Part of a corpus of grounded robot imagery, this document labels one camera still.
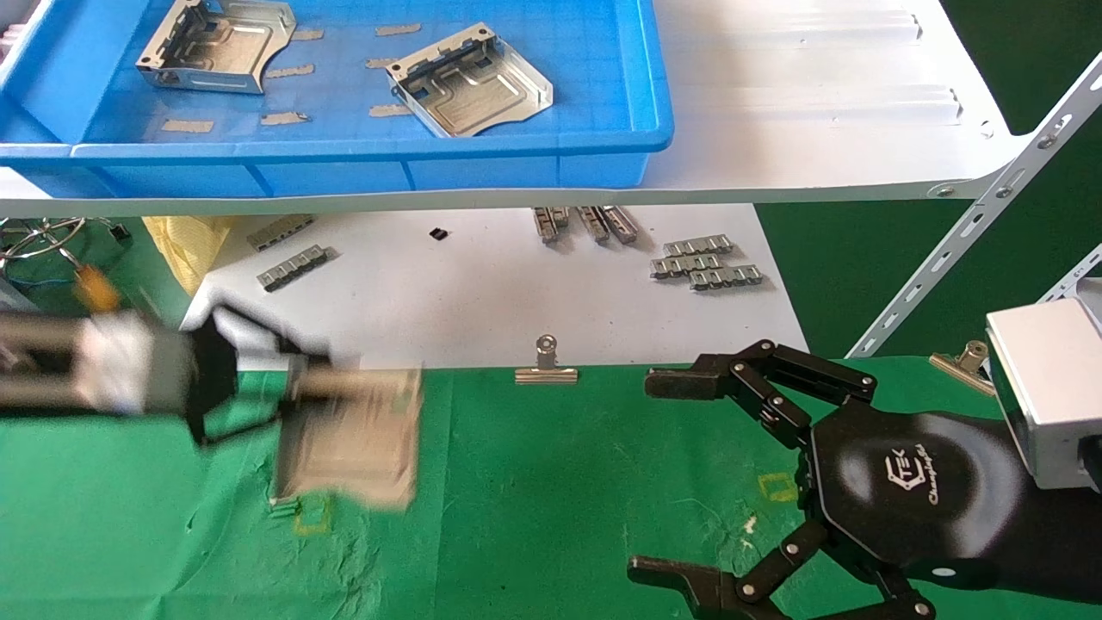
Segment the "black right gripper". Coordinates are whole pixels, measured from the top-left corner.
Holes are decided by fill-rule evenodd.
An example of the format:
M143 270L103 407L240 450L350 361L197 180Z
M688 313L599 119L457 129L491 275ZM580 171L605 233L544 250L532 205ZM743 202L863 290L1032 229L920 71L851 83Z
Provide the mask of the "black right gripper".
M634 555L631 581L681 592L694 619L787 619L773 592L827 552L884 598L827 619L934 619L934 605L904 576L972 590L1008 588L1019 577L1015 527L1027 475L1007 424L851 403L810 431L810 416L780 387L842 406L869 403L877 381L770 340L645 377L646 396L728 398L784 447L809 446L810 507L824 525L807 519L744 576Z

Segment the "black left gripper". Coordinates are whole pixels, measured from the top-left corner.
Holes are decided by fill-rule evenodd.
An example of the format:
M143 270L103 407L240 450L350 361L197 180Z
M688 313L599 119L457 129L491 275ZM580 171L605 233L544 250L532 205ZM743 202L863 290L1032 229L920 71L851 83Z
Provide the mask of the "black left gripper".
M229 338L220 329L220 320L229 317L233 317L233 320L244 322L255 331L267 334L270 345L240 344L235 338ZM279 403L267 418L249 421L229 431L210 435L206 431L205 417L220 407L226 400L236 395L238 365L244 358L284 358L304 368L334 368L327 344L304 342L295 333L279 323L264 320L262 315L247 307L215 305L214 322L203 323L190 331L190 341L193 345L194 360L190 372L184 421L188 425L190 436L197 446L216 446L226 440L241 438L283 423L299 412L298 405Z

